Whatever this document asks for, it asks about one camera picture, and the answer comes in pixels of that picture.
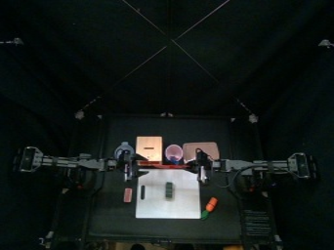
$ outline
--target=red object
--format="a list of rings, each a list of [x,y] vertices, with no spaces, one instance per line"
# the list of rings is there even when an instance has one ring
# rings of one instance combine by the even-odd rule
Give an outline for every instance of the red object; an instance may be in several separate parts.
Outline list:
[[[161,169],[184,169],[189,167],[188,165],[163,165],[163,164],[151,164],[151,166]]]
[[[211,197],[208,203],[205,204],[205,211],[212,212],[215,205],[216,205],[217,199],[215,197]]]
[[[129,203],[132,200],[132,189],[125,188],[124,190],[124,202]]]

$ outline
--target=black wall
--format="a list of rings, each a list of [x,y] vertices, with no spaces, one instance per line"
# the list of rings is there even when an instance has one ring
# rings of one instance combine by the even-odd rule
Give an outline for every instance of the black wall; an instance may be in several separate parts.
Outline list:
[[[0,249],[36,249],[49,230],[57,185],[44,173],[16,175],[13,157],[24,146],[66,155],[74,119],[4,47],[0,62]]]
[[[261,116],[265,157],[284,159],[293,152],[315,156],[320,180],[285,185],[275,193],[275,212],[287,249],[332,249],[334,234],[334,51],[323,50],[284,95]]]

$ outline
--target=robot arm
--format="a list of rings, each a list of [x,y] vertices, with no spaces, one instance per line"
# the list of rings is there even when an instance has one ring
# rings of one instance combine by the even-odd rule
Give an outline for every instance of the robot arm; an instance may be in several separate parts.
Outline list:
[[[90,170],[105,171],[116,166],[116,160],[90,159],[89,154],[80,154],[78,157],[53,157],[44,155],[33,146],[25,147],[22,153],[14,159],[14,167],[18,172],[33,173],[41,166],[60,168],[84,167]]]

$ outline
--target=wooden board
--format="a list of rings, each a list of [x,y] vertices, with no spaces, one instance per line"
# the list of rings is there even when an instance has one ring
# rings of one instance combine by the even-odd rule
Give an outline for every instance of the wooden board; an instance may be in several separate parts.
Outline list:
[[[188,143],[183,144],[183,157],[184,163],[187,164],[189,161],[195,160],[195,150],[201,149],[201,151],[209,155],[208,159],[217,160],[219,159],[219,150],[215,142],[207,143]]]

